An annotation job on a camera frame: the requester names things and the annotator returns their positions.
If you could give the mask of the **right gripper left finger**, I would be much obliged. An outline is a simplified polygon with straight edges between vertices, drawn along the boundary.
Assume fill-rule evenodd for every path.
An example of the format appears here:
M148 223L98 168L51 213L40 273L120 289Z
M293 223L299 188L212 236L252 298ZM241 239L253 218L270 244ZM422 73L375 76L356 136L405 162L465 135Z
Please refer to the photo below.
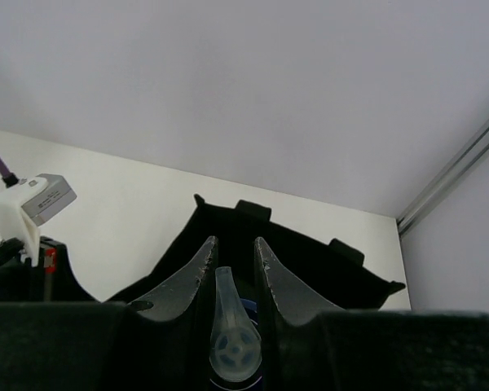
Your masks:
M205 390L218 241L130 301L0 301L0 390Z

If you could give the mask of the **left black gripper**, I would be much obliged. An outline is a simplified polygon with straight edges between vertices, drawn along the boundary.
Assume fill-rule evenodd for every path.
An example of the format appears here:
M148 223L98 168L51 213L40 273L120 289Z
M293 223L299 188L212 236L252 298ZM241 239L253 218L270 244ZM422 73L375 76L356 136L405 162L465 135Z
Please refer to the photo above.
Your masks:
M77 281L67 246L43 236L38 264L19 239L0 242L0 301L93 301Z

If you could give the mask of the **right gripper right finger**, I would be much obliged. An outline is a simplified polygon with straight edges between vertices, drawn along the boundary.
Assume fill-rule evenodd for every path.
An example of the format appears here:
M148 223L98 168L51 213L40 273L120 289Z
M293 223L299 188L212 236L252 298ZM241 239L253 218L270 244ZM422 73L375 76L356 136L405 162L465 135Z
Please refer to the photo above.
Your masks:
M344 310L254 244L266 390L489 390L489 314Z

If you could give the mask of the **orange bottle white pump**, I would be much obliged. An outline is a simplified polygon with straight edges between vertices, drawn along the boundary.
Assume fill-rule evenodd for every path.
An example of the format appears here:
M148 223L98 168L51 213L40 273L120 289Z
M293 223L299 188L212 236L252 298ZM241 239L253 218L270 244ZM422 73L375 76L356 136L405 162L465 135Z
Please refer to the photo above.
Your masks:
M247 389L259 380L262 339L240 299L229 266L215 271L209 363L214 383L224 389Z

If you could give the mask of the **black canvas bag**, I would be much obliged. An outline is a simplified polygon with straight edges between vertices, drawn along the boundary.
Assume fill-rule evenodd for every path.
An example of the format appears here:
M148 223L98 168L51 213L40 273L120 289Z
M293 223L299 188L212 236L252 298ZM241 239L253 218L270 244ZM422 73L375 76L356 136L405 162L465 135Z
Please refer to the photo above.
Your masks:
M218 265L229 266L241 295L254 300L254 242L263 238L284 267L343 309L378 310L402 282L387 281L363 265L364 254L339 239L325 244L271 221L268 207L239 200L228 208L194 196L196 208L152 272L112 296L130 302L185 266L210 237L218 240Z

